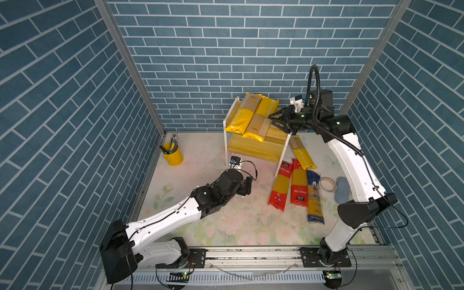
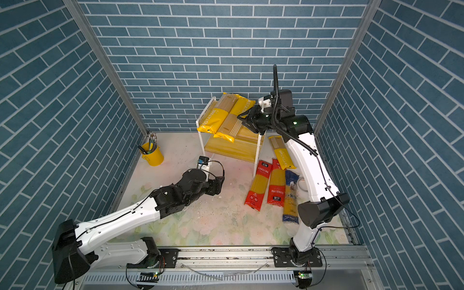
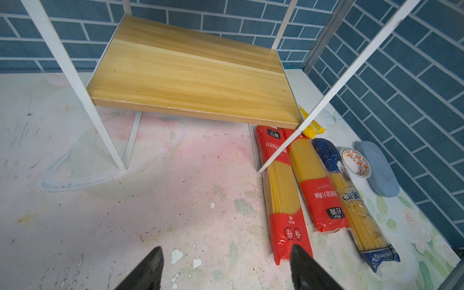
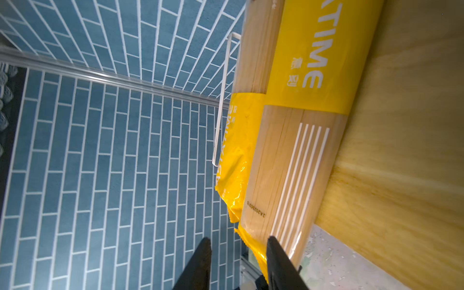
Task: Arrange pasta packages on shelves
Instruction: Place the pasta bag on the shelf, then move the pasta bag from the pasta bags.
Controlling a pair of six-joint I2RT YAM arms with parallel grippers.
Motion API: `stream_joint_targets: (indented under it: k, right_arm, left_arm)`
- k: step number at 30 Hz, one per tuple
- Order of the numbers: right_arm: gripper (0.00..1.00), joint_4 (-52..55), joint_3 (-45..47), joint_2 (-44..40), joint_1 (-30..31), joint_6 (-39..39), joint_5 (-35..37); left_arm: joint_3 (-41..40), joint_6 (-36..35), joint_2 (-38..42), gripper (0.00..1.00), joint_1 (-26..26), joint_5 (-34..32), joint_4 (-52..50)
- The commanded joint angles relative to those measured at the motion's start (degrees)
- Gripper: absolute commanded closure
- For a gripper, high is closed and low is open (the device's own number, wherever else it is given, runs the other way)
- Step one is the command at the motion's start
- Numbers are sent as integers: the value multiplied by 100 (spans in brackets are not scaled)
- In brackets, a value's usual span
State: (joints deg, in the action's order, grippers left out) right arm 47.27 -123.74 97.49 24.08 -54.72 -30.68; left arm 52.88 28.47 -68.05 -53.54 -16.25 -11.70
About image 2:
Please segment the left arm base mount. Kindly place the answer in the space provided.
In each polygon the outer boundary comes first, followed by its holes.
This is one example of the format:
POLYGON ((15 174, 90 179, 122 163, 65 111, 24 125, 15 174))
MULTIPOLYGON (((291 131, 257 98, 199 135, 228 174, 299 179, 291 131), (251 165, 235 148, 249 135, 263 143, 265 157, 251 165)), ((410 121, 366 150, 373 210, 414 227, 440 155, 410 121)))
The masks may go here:
POLYGON ((180 250, 177 248, 159 249, 153 238, 143 237, 141 240, 147 246, 146 255, 139 263, 127 263, 128 268, 149 269, 158 268, 160 271, 166 268, 175 268, 180 250))

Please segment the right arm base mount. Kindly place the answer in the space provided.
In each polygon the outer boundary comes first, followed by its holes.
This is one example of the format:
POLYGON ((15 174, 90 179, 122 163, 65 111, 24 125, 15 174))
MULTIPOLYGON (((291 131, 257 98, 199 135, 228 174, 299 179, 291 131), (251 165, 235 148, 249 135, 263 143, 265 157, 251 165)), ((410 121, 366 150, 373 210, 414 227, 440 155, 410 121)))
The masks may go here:
POLYGON ((281 247, 275 246, 271 249, 273 255, 274 266, 276 268, 289 267, 322 267, 323 262, 321 253, 318 248, 301 252, 295 246, 293 240, 290 241, 290 246, 281 247))

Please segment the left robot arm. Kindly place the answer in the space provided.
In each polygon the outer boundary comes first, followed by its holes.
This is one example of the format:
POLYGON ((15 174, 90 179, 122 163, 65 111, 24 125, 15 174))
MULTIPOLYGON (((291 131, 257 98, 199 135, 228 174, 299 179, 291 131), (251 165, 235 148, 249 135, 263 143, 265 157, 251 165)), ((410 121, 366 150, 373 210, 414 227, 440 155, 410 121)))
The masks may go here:
POLYGON ((101 261, 94 251, 107 241, 180 212, 203 195, 220 194, 225 176, 209 175, 205 169, 189 169, 177 183, 155 189, 127 208, 88 222, 59 224, 51 246, 55 283, 66 284, 88 272, 101 261))

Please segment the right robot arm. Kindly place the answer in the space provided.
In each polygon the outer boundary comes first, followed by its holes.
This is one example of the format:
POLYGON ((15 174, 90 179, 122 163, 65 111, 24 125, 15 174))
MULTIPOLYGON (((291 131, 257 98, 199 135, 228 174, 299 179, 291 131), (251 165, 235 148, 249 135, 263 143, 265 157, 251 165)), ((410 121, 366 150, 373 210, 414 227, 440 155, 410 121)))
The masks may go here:
POLYGON ((302 223, 291 239, 290 252, 302 258, 314 249, 315 240, 321 229, 339 214, 350 198, 340 193, 331 181, 320 154, 309 119, 296 114, 292 92, 280 89, 277 67, 273 67, 274 89, 259 99, 251 109, 239 114, 238 119, 251 132, 263 135, 274 130, 282 138, 296 159, 308 187, 308 200, 297 207, 302 223))

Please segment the yellow Pastatime pasta package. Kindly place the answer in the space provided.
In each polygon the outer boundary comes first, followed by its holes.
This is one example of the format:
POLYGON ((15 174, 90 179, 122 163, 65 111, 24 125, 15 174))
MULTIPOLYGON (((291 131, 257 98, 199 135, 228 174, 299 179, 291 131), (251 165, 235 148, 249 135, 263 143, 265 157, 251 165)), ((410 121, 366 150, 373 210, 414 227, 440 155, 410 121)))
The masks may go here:
POLYGON ((197 131, 216 134, 240 98, 238 94, 223 94, 206 119, 198 126, 197 131))

